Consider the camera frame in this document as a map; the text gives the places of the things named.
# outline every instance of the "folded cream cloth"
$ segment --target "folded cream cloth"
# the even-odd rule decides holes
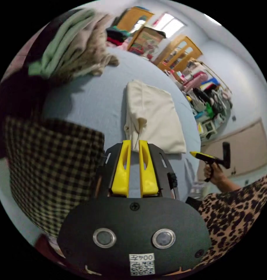
[[[127,84],[127,115],[124,131],[138,152],[139,140],[146,140],[165,153],[186,153],[182,126],[170,93],[141,81]]]

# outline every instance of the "leopard print shirt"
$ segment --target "leopard print shirt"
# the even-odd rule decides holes
[[[212,246],[196,267],[219,259],[237,244],[252,227],[266,201],[267,175],[242,189],[207,195],[198,212],[206,223]]]

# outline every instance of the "green folded cloth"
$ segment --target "green folded cloth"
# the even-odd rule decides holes
[[[58,29],[54,39],[49,43],[39,61],[28,67],[29,76],[49,78],[55,71],[64,52],[74,37],[94,18],[94,9],[83,9],[69,17]]]

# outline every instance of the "pink item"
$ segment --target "pink item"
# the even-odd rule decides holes
[[[129,41],[130,41],[129,39],[126,39],[120,46],[116,46],[115,44],[113,44],[109,41],[106,41],[106,46],[111,47],[111,48],[118,48],[121,50],[127,50]]]
[[[183,85],[183,91],[188,92],[190,89],[200,87],[201,83],[208,80],[208,76],[204,72],[197,73],[195,77]]]

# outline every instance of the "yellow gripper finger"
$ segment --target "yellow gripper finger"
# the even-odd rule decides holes
[[[112,184],[112,193],[128,197],[130,182],[130,153],[131,141],[123,141],[115,177]]]
[[[147,141],[139,140],[139,167],[141,197],[157,195],[159,192],[154,166]]]

